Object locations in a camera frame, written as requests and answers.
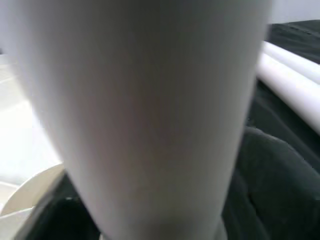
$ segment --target white plastic pipe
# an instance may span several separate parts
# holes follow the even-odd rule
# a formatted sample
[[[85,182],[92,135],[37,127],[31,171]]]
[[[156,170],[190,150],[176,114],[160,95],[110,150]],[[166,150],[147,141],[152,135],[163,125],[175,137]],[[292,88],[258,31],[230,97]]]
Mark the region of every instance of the white plastic pipe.
[[[320,84],[320,65],[317,63],[269,42],[263,42],[262,51],[278,62],[295,70],[297,73]]]
[[[107,239],[213,239],[269,8],[0,1],[3,49]]]
[[[320,134],[320,85],[262,53],[258,77]]]

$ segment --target white pipe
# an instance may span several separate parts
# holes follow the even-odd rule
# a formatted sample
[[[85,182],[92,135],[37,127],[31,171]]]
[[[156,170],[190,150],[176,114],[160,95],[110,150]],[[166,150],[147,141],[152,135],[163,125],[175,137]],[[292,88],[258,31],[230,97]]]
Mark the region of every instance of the white pipe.
[[[257,76],[320,134],[320,85],[262,53]]]
[[[269,9],[0,1],[3,48],[108,239],[213,239]]]
[[[278,62],[295,70],[297,73],[320,84],[320,65],[317,63],[269,42],[263,43],[262,51]]]

